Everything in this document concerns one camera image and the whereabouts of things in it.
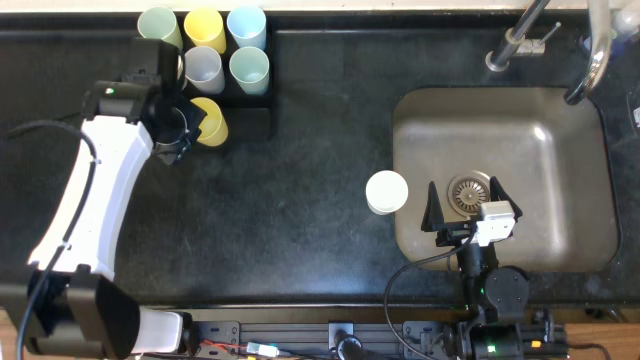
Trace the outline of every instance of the white wall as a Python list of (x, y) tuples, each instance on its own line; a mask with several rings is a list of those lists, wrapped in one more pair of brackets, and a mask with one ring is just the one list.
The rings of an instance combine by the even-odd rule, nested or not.
[[(620, 8), (630, 0), (609, 0)], [(530, 0), (0, 0), (0, 12), (139, 12), (152, 6), (230, 10), (256, 4), (266, 10), (524, 9)], [(586, 0), (552, 0), (548, 9), (584, 9)]]

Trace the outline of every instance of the black countertop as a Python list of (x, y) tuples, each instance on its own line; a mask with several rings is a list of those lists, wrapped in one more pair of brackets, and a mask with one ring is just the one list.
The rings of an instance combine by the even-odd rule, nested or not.
[[(421, 87), (568, 87), (586, 69), (576, 39), (586, 13), (546, 14), (532, 35), (563, 27), (539, 58), (501, 74), (484, 65), (514, 14), (273, 14), (277, 129), (267, 143), (152, 158), (120, 233), (116, 283), (150, 304), (378, 304), (407, 260), (393, 216), (371, 213), (364, 187), (391, 169), (391, 115)], [(99, 79), (126, 63), (135, 16), (5, 16), (0, 130), (77, 111)], [(532, 304), (640, 302), (640, 47), (610, 64), (593, 94), (601, 110), (621, 229), (597, 273), (532, 273)], [(71, 120), (79, 124), (79, 119)], [(0, 257), (25, 263), (46, 231), (77, 142), (40, 131), (0, 143)], [(455, 272), (413, 271), (394, 301), (462, 304)]]

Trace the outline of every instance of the sink drain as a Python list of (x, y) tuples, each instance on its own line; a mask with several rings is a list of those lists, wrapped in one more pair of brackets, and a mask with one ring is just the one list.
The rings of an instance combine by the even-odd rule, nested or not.
[(449, 203), (460, 215), (476, 215), (489, 201), (489, 177), (479, 171), (458, 175), (449, 183)]

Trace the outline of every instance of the faucet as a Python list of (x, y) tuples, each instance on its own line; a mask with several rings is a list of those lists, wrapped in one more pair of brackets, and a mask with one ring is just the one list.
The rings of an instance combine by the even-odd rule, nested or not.
[[(516, 55), (518, 48), (525, 43), (525, 35), (531, 29), (550, 0), (534, 0), (518, 20), (518, 23), (507, 30), (498, 50), (489, 52), (485, 63), (491, 71), (504, 71), (509, 66), (509, 59)], [(576, 85), (564, 94), (564, 101), (576, 105), (584, 99), (602, 79), (611, 54), (611, 14), (608, 0), (587, 0), (589, 7), (589, 23), (591, 25), (591, 55), (586, 74)]]

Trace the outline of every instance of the sink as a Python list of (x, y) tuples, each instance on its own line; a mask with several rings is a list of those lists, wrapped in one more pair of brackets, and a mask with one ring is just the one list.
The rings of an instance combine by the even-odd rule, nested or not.
[(429, 88), (402, 98), (393, 114), (393, 166), (409, 199), (395, 228), (409, 260), (449, 250), (420, 230), (430, 181), (445, 221), (459, 221), (489, 199), (488, 177), (496, 176), (524, 213), (513, 237), (496, 243), (502, 265), (580, 272), (607, 265), (619, 235), (602, 123), (590, 101), (565, 104), (564, 91)]

